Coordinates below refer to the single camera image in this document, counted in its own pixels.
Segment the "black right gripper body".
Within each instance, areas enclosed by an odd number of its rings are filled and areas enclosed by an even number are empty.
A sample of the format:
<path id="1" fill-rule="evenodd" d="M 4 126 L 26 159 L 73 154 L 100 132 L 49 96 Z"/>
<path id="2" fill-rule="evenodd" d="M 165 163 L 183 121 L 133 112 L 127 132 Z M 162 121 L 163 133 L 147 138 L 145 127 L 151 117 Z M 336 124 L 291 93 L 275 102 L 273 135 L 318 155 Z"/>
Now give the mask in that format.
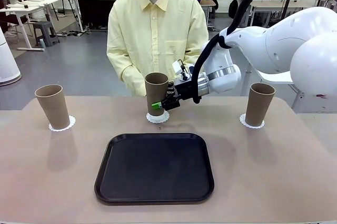
<path id="1" fill-rule="evenodd" d="M 191 78 L 186 81 L 181 81 L 180 78 L 177 77 L 173 80 L 173 84 L 175 89 L 175 100 L 199 100 L 197 79 Z"/>

